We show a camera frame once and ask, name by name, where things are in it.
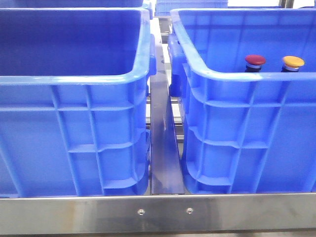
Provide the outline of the red mushroom push button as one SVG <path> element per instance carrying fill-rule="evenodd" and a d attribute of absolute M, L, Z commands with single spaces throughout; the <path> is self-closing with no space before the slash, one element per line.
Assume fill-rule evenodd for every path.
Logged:
<path fill-rule="evenodd" d="M 266 63 L 266 58 L 261 55 L 251 54 L 245 57 L 245 61 L 245 72 L 257 73 L 261 71 L 262 66 Z"/>

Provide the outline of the yellow mushroom push button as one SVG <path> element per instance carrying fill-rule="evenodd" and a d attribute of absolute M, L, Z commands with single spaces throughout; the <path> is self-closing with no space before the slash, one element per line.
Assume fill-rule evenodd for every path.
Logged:
<path fill-rule="evenodd" d="M 299 72 L 300 68 L 305 64 L 305 61 L 302 58 L 291 55 L 284 56 L 282 61 L 282 72 Z"/>

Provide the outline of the steel centre divider bar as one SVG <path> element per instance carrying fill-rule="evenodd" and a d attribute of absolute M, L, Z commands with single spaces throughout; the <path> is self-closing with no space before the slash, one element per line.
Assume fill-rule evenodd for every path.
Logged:
<path fill-rule="evenodd" d="M 151 194 L 185 193 L 162 43 L 155 37 L 157 72 L 150 77 Z"/>

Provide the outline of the large blue plastic bin left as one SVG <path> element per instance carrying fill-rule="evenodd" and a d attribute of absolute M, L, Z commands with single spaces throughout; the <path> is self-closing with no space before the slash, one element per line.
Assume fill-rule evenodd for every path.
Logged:
<path fill-rule="evenodd" d="M 0 196 L 142 195 L 148 78 L 141 8 L 0 10 Z"/>

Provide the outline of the large blue plastic bin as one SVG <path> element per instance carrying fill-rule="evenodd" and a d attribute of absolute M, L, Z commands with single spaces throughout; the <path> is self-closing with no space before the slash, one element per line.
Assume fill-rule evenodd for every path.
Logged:
<path fill-rule="evenodd" d="M 0 10 L 0 196 L 142 195 L 148 78 L 141 8 Z"/>
<path fill-rule="evenodd" d="M 170 13 L 173 77 L 193 194 L 316 190 L 316 11 L 182 8 Z M 247 55 L 266 58 L 245 72 Z M 305 61 L 282 72 L 284 56 Z"/>

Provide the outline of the large blue plastic bin right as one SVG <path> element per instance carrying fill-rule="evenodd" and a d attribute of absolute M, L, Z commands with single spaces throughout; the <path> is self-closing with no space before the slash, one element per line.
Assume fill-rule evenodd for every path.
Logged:
<path fill-rule="evenodd" d="M 193 194 L 316 190 L 316 11 L 182 8 L 170 13 L 173 77 Z M 266 58 L 245 72 L 247 55 Z M 305 61 L 282 72 L 284 56 Z"/>

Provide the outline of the low blue crate far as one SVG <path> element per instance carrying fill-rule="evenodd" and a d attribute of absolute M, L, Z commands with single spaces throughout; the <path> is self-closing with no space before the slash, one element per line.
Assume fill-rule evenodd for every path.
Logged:
<path fill-rule="evenodd" d="M 155 16 L 169 16 L 170 11 L 179 8 L 227 8 L 227 0 L 157 0 Z"/>

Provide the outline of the steel shelf rail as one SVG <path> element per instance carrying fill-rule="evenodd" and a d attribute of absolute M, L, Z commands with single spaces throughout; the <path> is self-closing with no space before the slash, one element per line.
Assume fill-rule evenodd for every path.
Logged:
<path fill-rule="evenodd" d="M 2 235 L 315 228 L 314 193 L 3 198 L 0 201 Z"/>

